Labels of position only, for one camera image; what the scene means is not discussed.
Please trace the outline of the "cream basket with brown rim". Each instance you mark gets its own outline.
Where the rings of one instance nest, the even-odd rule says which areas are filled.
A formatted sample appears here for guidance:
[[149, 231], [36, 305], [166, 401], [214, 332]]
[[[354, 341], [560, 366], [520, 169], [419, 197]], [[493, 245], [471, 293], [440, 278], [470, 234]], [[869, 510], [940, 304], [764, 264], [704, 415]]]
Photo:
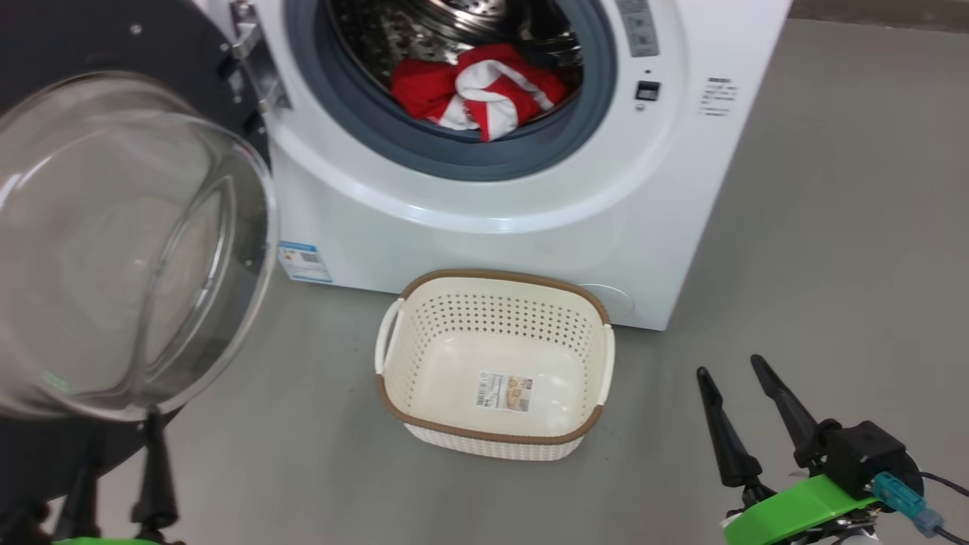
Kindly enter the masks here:
[[[420, 441], [509, 461], [559, 461], [602, 416], [615, 332], [581, 286], [503, 270], [435, 270], [385, 311], [374, 367], [388, 413]], [[530, 411], [476, 407], [481, 372], [532, 378]]]

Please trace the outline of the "grey rubber door gasket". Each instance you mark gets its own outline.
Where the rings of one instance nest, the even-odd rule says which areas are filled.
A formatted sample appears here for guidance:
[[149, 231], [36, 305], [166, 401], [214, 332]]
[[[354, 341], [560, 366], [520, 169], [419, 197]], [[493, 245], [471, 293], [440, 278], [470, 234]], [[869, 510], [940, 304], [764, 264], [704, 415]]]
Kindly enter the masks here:
[[337, 38], [326, 0], [284, 0], [288, 45], [319, 106], [360, 144], [425, 175], [458, 182], [505, 182], [570, 158], [596, 133], [615, 97], [615, 31], [601, 0], [559, 0], [584, 52], [584, 85], [557, 113], [480, 142], [471, 132], [412, 120], [354, 65]]

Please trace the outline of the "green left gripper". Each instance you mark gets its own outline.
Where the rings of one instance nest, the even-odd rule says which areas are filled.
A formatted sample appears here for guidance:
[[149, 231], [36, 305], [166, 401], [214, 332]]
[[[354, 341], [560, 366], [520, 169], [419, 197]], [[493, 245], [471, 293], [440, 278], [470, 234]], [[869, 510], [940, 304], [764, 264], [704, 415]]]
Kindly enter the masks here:
[[[145, 467], [141, 493], [132, 508], [131, 519], [141, 531], [162, 531], [179, 521], [164, 415], [148, 412], [142, 422], [142, 434]], [[101, 537], [97, 524], [100, 469], [101, 454], [87, 454], [80, 463], [55, 525], [53, 545], [182, 545], [180, 540]]]

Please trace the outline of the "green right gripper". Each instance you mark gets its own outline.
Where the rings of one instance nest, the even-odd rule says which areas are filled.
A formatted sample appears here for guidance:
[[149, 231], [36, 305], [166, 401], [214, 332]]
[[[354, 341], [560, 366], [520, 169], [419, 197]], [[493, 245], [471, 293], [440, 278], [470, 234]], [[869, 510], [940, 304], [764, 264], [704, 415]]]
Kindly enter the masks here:
[[[795, 445], [796, 464], [800, 468], [817, 468], [815, 446], [817, 421], [800, 403], [797, 396], [780, 379], [766, 359], [751, 356], [751, 365], [768, 399], [777, 407], [790, 440]], [[707, 430], [712, 439], [715, 461], [725, 487], [760, 485], [760, 462], [750, 455], [723, 408], [723, 397], [707, 368], [696, 370], [700, 399], [705, 411]], [[764, 499], [745, 500], [745, 509], [724, 526], [727, 545], [776, 545], [796, 536], [810, 534], [838, 518], [861, 513], [861, 519], [874, 518], [876, 511], [886, 510], [864, 487], [845, 489], [841, 480], [821, 474], [769, 494]]]

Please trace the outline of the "metal door hinge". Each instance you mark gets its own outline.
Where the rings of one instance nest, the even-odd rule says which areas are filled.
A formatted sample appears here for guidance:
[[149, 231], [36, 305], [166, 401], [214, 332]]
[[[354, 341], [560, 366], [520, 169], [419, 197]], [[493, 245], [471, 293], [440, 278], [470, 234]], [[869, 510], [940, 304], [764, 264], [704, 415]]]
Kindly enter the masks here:
[[251, 83], [260, 112], [265, 114], [276, 108], [291, 108], [288, 91], [270, 51], [254, 0], [229, 0], [229, 15], [235, 31], [231, 42], [232, 56], [238, 60]]

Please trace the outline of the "blue energy label sticker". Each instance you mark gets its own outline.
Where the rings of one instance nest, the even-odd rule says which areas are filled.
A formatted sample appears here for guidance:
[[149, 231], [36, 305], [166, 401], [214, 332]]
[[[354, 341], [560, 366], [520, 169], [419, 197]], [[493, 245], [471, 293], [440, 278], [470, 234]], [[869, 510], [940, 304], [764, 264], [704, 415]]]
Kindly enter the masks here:
[[280, 241], [278, 259], [288, 278], [294, 282], [333, 283], [332, 275], [314, 245]]

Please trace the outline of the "white front-load washing machine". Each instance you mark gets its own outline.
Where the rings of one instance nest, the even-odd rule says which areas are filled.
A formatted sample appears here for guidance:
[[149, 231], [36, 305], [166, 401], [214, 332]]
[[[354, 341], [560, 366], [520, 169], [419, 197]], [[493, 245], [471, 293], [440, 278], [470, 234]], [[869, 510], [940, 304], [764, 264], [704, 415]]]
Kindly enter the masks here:
[[[535, 175], [458, 182], [398, 165], [342, 129], [295, 63], [284, 0], [254, 0], [291, 101], [266, 116], [281, 241], [316, 246], [332, 284], [374, 292], [456, 268], [606, 284], [634, 299], [619, 324], [664, 330], [792, 2], [601, 0], [618, 76], [596, 133]], [[367, 69], [397, 63], [390, 42], [415, 17], [380, 0], [326, 7], [354, 65], [392, 99]], [[574, 24], [559, 0], [543, 13], [577, 42], [579, 84], [522, 128], [584, 85]]]

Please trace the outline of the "washing machine glass door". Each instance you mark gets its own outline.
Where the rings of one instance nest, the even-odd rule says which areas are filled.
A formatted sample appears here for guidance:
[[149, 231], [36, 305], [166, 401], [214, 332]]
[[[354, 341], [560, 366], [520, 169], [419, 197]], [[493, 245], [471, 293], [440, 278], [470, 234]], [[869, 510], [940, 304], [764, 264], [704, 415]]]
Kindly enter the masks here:
[[276, 262], [269, 128], [196, 0], [0, 0], [0, 509], [141, 448]]

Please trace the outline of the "red and white garment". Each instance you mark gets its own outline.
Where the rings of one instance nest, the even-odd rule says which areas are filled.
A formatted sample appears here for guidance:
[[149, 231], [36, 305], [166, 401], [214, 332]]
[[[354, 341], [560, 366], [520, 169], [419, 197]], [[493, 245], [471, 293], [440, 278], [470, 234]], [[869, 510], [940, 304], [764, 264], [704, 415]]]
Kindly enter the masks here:
[[557, 73], [506, 42], [476, 46], [456, 63], [408, 58], [391, 76], [391, 96], [415, 120], [478, 131], [482, 142], [512, 134], [570, 94]]

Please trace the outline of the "round white filter cover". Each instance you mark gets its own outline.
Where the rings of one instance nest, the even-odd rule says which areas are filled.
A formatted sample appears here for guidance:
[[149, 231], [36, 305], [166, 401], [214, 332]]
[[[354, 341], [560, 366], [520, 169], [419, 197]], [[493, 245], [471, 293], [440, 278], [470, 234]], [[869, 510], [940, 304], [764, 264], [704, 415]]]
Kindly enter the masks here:
[[606, 308], [612, 323], [619, 323], [634, 314], [634, 299], [623, 290], [598, 283], [582, 283], [579, 286], [591, 293]]

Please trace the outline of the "paper product label sticker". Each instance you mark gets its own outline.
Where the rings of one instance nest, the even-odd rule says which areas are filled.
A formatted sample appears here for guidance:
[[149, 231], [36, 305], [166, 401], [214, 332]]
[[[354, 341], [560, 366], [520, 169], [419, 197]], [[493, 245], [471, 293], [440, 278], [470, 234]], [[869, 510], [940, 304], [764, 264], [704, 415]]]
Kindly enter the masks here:
[[530, 411], [534, 381], [520, 375], [481, 372], [475, 389], [475, 406], [505, 412]]

